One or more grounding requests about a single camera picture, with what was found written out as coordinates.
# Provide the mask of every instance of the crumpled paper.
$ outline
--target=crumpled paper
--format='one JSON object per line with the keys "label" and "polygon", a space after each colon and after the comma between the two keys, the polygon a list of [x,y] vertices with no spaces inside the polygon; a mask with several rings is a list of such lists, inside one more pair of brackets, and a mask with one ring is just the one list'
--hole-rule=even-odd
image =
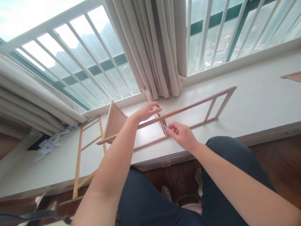
{"label": "crumpled paper", "polygon": [[39,144],[40,149],[38,150],[38,155],[33,160],[33,163],[42,160],[45,158],[49,153],[51,153],[54,148],[57,148],[60,146],[60,140],[62,139],[62,136],[65,134],[70,133],[71,130],[77,128],[76,126],[68,126],[64,131],[55,134],[53,137],[49,138],[49,140],[44,140],[42,143]]}

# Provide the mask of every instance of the sky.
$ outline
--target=sky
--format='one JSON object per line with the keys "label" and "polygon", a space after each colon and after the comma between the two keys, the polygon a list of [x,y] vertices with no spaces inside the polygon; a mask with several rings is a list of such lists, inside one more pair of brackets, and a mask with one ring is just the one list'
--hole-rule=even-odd
{"label": "sky", "polygon": [[[0,0],[0,37],[5,41],[9,41],[82,1],[83,0]],[[98,32],[109,22],[102,6],[90,11],[88,15]],[[70,23],[80,36],[84,34],[94,34],[84,16],[80,16]],[[75,48],[78,45],[77,38],[67,25],[60,26],[56,28],[55,31],[59,33],[70,48]],[[39,37],[38,40],[54,55],[58,51],[63,51],[49,34]],[[54,66],[55,61],[35,42],[29,42],[23,47],[48,68]]]}

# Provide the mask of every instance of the hand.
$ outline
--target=hand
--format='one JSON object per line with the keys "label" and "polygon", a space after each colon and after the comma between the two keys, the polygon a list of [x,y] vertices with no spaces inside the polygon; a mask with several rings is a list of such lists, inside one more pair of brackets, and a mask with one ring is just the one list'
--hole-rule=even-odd
{"label": "hand", "polygon": [[166,131],[182,148],[190,153],[198,150],[201,145],[187,125],[172,121]]}
{"label": "hand", "polygon": [[159,113],[160,111],[162,111],[162,108],[157,102],[147,103],[139,110],[137,110],[134,114],[132,114],[131,117],[135,118],[140,123],[149,119],[154,114]]}

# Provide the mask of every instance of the knee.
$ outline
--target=knee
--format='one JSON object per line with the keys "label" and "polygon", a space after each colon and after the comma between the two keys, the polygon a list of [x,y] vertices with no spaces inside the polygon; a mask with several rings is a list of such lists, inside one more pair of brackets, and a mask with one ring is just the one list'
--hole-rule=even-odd
{"label": "knee", "polygon": [[217,136],[210,138],[207,143],[207,147],[212,151],[221,155],[222,152],[237,153],[238,151],[253,153],[247,146],[242,144],[240,141],[227,136]]}
{"label": "knee", "polygon": [[221,143],[229,143],[229,142],[236,142],[237,140],[228,137],[228,136],[216,136],[216,137],[211,137],[207,140],[206,145],[212,145],[212,144],[221,144]]}

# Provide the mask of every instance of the beige curtain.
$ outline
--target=beige curtain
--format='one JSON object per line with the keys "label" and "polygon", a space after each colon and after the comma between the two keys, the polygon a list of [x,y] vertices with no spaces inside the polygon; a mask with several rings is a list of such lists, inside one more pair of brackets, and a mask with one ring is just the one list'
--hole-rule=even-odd
{"label": "beige curtain", "polygon": [[187,76],[186,5],[173,0],[106,0],[139,88],[178,96]]}
{"label": "beige curtain", "polygon": [[53,136],[87,119],[0,56],[0,112]]}

